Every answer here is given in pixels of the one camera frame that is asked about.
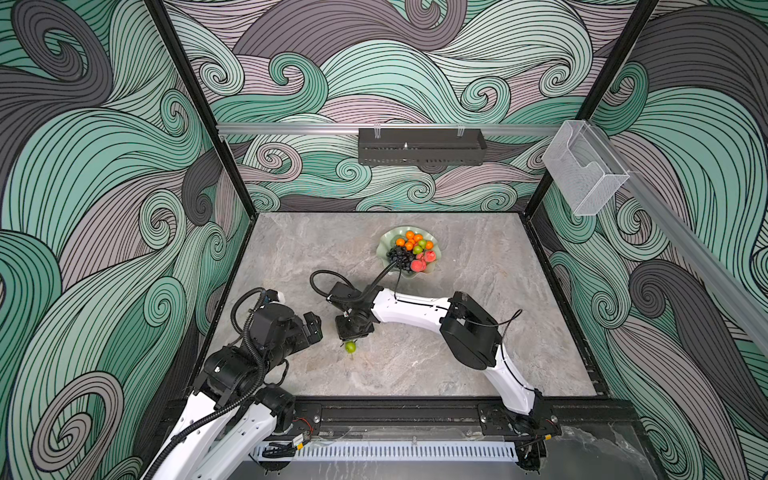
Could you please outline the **dark fake grape bunch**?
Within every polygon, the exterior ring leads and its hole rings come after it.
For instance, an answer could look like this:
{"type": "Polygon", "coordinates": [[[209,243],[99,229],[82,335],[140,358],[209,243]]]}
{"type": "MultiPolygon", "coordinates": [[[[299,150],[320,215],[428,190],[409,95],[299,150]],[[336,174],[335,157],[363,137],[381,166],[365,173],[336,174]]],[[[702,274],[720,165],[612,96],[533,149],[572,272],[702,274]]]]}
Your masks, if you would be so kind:
{"type": "Polygon", "coordinates": [[[387,252],[387,259],[404,273],[412,273],[411,264],[416,260],[416,255],[406,246],[395,245],[387,252]]]}

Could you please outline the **light green wavy fruit bowl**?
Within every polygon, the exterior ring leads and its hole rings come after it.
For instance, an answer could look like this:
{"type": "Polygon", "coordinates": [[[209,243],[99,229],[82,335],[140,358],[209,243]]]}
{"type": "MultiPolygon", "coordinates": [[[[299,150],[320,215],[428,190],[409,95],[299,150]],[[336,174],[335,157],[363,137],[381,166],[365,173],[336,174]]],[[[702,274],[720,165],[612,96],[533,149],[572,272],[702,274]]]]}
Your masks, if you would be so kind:
{"type": "MultiPolygon", "coordinates": [[[[392,268],[392,272],[394,274],[401,274],[404,278],[413,278],[413,277],[416,277],[416,276],[419,276],[419,275],[422,275],[422,274],[432,273],[436,269],[437,264],[440,262],[440,260],[442,258],[442,252],[440,250],[440,243],[438,242],[437,238],[434,235],[432,235],[431,233],[429,233],[426,230],[424,230],[422,228],[419,228],[419,227],[410,226],[410,225],[399,226],[399,227],[395,227],[394,229],[392,229],[392,230],[388,231],[387,233],[385,233],[380,238],[379,244],[378,244],[378,246],[376,248],[376,256],[377,256],[377,258],[382,262],[384,267],[389,266],[391,263],[387,259],[387,252],[392,247],[395,246],[395,240],[397,238],[404,238],[406,242],[412,241],[414,243],[414,247],[415,246],[419,246],[418,243],[415,243],[413,241],[413,239],[412,240],[408,240],[406,238],[405,234],[409,230],[413,231],[415,233],[415,235],[416,234],[421,234],[423,236],[423,240],[425,240],[426,242],[427,241],[432,241],[434,243],[434,247],[433,247],[432,250],[437,254],[437,259],[434,262],[432,262],[432,263],[427,263],[427,268],[423,272],[404,273],[402,270],[397,269],[395,267],[395,265],[392,268]]],[[[426,248],[423,248],[423,252],[422,253],[415,254],[416,255],[416,259],[422,259],[422,256],[423,256],[423,254],[426,251],[428,251],[428,250],[426,248]]]]}

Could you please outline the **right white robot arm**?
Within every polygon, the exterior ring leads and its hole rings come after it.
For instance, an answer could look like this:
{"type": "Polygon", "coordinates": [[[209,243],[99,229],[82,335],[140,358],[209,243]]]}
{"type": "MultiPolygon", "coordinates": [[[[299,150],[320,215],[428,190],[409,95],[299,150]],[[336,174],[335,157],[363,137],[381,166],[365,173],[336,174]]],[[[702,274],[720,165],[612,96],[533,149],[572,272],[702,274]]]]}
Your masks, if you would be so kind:
{"type": "Polygon", "coordinates": [[[338,282],[323,297],[340,310],[336,325],[341,340],[363,338],[373,333],[377,323],[437,333],[459,363],[484,373],[507,410],[533,414],[541,392],[513,363],[501,324],[468,294],[457,291],[447,298],[427,298],[380,286],[359,291],[338,282]]]}

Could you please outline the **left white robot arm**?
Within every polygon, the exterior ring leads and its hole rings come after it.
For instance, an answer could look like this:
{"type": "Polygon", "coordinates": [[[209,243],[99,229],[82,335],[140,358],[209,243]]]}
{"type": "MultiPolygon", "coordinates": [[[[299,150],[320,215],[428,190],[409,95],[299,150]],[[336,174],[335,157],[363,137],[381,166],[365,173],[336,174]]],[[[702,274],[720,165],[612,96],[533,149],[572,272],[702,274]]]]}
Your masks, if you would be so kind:
{"type": "Polygon", "coordinates": [[[318,315],[298,315],[277,299],[258,301],[241,326],[240,341],[206,359],[143,477],[229,478],[257,444],[293,423],[295,397],[280,383],[267,383],[267,375],[322,339],[318,315]]]}

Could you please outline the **black perforated metal tray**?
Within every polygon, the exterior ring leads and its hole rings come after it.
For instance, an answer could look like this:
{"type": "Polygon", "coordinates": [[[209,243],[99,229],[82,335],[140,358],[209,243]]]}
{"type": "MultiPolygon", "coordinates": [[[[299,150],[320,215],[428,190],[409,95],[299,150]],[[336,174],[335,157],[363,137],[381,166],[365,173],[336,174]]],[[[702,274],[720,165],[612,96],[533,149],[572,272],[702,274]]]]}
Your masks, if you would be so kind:
{"type": "Polygon", "coordinates": [[[484,162],[488,146],[479,129],[462,134],[448,130],[361,129],[358,160],[367,166],[476,166],[484,162]]]}

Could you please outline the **aluminium rail back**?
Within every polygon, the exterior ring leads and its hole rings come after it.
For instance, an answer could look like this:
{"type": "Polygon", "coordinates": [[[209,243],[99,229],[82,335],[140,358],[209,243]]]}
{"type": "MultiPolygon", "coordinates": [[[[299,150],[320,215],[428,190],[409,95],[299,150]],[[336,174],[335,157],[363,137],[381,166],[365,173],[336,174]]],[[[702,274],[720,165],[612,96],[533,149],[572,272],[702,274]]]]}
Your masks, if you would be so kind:
{"type": "Polygon", "coordinates": [[[382,124],[382,123],[218,123],[220,135],[353,135],[361,129],[383,130],[448,130],[462,134],[468,129],[479,129],[490,136],[552,136],[560,129],[559,124],[382,124]]]}

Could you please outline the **aluminium rail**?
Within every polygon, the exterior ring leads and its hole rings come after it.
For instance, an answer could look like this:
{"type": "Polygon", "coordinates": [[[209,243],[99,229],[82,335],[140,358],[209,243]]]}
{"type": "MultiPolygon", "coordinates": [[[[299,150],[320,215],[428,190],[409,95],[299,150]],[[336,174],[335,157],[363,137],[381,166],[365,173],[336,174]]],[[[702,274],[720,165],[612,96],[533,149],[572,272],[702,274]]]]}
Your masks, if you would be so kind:
{"type": "Polygon", "coordinates": [[[632,133],[597,137],[629,175],[626,188],[671,241],[684,264],[762,353],[767,352],[767,312],[695,233],[694,202],[684,182],[652,143],[632,133]]]}
{"type": "Polygon", "coordinates": [[[559,124],[382,124],[382,123],[218,123],[220,135],[353,135],[361,129],[383,130],[448,130],[462,134],[468,129],[479,129],[490,136],[552,136],[560,129],[559,124]]]}

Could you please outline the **clear plastic wall bin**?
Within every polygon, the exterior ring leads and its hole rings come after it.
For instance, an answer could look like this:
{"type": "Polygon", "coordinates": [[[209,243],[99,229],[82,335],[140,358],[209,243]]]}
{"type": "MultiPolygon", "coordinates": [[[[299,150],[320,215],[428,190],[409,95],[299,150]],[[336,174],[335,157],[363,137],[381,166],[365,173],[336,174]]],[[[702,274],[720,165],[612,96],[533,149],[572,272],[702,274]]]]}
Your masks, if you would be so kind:
{"type": "Polygon", "coordinates": [[[575,216],[596,216],[629,179],[608,136],[586,120],[565,121],[543,154],[544,165],[575,216]]]}

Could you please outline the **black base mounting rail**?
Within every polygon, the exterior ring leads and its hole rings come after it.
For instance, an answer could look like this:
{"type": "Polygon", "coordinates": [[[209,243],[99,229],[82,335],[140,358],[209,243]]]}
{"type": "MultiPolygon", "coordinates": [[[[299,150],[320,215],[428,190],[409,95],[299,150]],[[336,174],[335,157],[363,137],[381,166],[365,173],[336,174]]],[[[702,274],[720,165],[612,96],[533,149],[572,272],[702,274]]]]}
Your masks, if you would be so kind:
{"type": "Polygon", "coordinates": [[[525,416],[506,409],[498,397],[299,396],[288,413],[278,416],[273,436],[280,438],[285,428],[330,439],[357,427],[452,427],[511,438],[638,420],[630,402],[605,397],[545,397],[525,416]]]}

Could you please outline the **aluminium rail right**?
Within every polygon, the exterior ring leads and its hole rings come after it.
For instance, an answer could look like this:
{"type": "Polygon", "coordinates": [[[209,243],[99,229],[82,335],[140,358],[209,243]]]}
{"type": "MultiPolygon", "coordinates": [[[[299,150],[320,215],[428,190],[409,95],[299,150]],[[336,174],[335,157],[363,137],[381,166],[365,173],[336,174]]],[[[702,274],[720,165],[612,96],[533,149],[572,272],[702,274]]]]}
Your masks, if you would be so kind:
{"type": "Polygon", "coordinates": [[[684,264],[762,353],[767,352],[767,312],[695,233],[694,202],[684,182],[652,143],[632,133],[597,137],[629,175],[626,188],[671,241],[684,264]]]}

